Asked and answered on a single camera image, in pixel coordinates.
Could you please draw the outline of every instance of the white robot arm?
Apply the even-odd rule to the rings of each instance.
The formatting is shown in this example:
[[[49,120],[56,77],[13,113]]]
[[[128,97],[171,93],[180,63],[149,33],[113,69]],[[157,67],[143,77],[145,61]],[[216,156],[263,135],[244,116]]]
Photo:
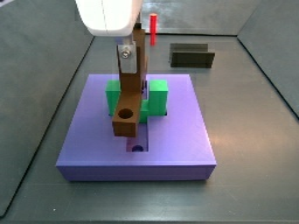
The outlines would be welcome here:
[[[143,0],[76,0],[84,25],[95,36],[132,33]]]

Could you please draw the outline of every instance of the gray surface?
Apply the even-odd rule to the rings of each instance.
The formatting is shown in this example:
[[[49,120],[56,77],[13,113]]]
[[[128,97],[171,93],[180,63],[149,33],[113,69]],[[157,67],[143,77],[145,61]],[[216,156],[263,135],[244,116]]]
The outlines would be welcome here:
[[[169,43],[208,43],[212,69],[169,68]],[[55,168],[88,74],[116,72],[96,38],[2,221],[299,221],[299,125],[236,38],[161,36],[149,74],[191,74],[217,167],[207,182],[69,183]]]
[[[0,216],[92,40],[75,7],[21,0],[0,8]]]
[[[141,22],[157,14],[157,32],[237,35],[260,0],[144,0]]]
[[[297,11],[297,0],[263,0],[237,38],[299,116]]]

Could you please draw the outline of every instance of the white wall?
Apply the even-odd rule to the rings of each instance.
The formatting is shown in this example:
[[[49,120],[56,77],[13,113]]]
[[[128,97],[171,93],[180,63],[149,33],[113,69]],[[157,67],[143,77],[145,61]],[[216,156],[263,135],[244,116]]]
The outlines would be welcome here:
[[[260,0],[144,0],[141,22],[157,13],[157,32],[237,35]]]

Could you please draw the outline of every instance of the black object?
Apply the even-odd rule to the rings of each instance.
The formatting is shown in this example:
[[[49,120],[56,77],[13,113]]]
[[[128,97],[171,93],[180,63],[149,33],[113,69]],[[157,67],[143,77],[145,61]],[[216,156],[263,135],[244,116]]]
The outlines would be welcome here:
[[[208,44],[171,44],[171,67],[211,68],[215,52],[208,52]]]
[[[144,147],[141,145],[136,145],[133,146],[132,151],[144,151]]]

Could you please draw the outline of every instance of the red object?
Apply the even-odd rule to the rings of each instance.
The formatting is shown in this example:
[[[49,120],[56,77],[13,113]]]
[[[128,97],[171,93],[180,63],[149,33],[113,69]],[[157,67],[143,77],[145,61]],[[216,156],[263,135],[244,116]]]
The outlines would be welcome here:
[[[156,34],[156,18],[157,18],[157,15],[155,13],[152,13],[149,15],[149,32],[151,32],[151,46],[155,45],[155,34]]]

